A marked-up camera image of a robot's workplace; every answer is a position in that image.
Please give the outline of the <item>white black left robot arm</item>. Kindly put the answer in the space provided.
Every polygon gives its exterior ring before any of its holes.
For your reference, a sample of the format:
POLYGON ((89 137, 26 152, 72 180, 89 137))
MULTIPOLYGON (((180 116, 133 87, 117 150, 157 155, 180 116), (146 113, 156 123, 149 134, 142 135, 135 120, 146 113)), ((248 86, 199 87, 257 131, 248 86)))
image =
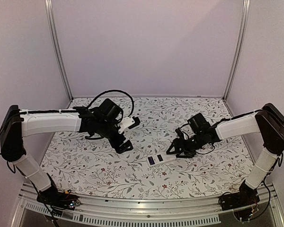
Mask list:
POLYGON ((92 140, 97 134, 107 139, 118 154, 122 154, 133 149, 124 131, 139 124, 139 118, 132 115, 125 117, 123 109, 108 98, 94 108, 79 106, 30 111, 12 105, 0 128, 0 155, 18 168, 38 191, 43 192, 42 197, 50 205, 57 205, 61 195, 55 190, 50 176, 27 154, 23 145, 24 137, 69 131, 87 133, 86 138, 92 140))

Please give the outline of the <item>black battery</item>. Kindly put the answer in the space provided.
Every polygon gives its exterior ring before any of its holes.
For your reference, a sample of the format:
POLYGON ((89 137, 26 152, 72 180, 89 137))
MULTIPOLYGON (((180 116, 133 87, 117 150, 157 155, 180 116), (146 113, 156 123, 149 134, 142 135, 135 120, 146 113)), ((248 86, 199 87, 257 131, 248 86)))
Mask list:
POLYGON ((156 164, 156 161, 155 161, 154 156, 151 157, 151 163, 152 163, 153 165, 156 164))
POLYGON ((153 164, 154 164, 152 157, 148 157, 148 161, 149 161, 149 164, 150 164, 150 165, 153 165, 153 164))

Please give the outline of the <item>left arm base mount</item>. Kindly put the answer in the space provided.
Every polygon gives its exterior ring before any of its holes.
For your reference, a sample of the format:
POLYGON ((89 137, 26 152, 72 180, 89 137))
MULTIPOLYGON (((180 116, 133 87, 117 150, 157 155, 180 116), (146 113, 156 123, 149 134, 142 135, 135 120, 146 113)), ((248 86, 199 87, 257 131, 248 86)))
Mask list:
POLYGON ((55 186, 51 186, 45 191, 39 191, 37 201, 61 210, 74 210, 80 205, 77 195, 70 192, 60 192, 55 186))

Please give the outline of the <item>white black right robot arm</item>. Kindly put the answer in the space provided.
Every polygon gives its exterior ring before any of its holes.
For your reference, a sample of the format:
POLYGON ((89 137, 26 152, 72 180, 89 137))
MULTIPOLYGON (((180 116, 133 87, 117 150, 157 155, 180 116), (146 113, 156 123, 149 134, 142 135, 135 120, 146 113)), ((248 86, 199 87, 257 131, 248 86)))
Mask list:
POLYGON ((284 152, 284 115, 272 103, 267 103, 252 112, 223 118, 215 124, 210 124, 201 113, 198 113, 188 119, 186 124, 193 131, 193 136, 185 138, 182 130, 177 128, 177 138, 167 149, 168 155, 192 158, 204 145, 213 146, 215 143, 235 137, 249 139, 257 135, 257 139, 262 141, 262 150, 254 161, 249 175, 241 184, 240 192, 235 196, 235 202, 239 206, 246 206, 253 200, 253 191, 264 183, 284 152))

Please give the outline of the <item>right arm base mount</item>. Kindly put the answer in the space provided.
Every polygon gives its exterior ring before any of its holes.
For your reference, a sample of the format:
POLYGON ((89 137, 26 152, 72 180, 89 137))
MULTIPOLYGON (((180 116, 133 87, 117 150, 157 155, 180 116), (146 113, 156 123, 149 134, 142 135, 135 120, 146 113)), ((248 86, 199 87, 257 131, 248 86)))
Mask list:
POLYGON ((245 181, 239 187, 239 191, 236 193, 226 192, 222 194, 218 203, 222 210, 232 210, 252 204, 256 204, 260 201, 257 189, 252 189, 245 184, 245 181))

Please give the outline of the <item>black battery front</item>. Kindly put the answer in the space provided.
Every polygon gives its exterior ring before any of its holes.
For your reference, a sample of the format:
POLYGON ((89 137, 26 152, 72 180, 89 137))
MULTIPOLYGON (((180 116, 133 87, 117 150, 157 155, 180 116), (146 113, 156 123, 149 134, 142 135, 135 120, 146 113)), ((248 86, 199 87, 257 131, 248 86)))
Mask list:
POLYGON ((155 161, 154 156, 151 157, 151 163, 152 163, 153 165, 156 164, 156 161, 155 161))

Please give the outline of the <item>white and red remote control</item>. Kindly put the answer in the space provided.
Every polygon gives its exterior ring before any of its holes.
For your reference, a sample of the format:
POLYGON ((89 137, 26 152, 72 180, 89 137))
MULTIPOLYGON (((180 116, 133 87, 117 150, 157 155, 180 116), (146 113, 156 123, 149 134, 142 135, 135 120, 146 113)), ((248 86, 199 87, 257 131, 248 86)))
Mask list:
POLYGON ((174 155, 167 155, 165 153, 155 154, 155 155, 152 155, 152 156, 148 156, 146 158, 147 164, 150 167, 166 164, 166 163, 169 163, 169 162, 172 162, 172 161, 176 160, 176 156, 174 156, 174 155), (149 161, 148 161, 148 157, 152 157, 152 156, 154 156, 155 161, 156 161, 156 164, 154 164, 154 165, 150 165, 149 161))

